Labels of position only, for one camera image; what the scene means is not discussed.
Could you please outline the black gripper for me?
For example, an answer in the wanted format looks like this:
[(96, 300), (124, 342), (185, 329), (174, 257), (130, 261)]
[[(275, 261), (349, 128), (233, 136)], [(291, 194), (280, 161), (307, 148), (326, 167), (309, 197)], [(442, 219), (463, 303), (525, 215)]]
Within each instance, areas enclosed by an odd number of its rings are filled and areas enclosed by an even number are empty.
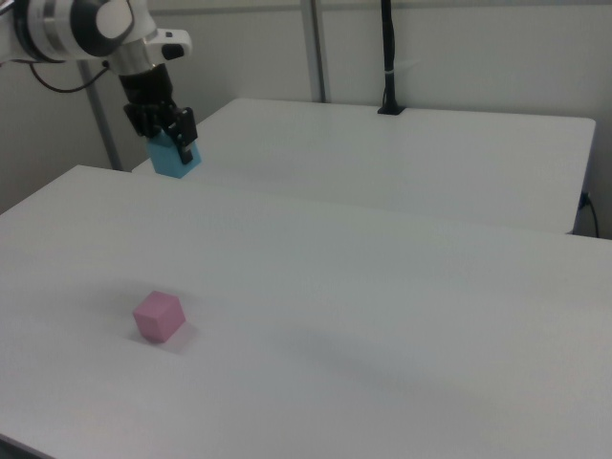
[(165, 65), (137, 75), (120, 76), (128, 103), (123, 111), (140, 137), (156, 137), (164, 131), (175, 144), (182, 164), (193, 161), (191, 145), (197, 128), (190, 107), (179, 108), (172, 98), (173, 85)]

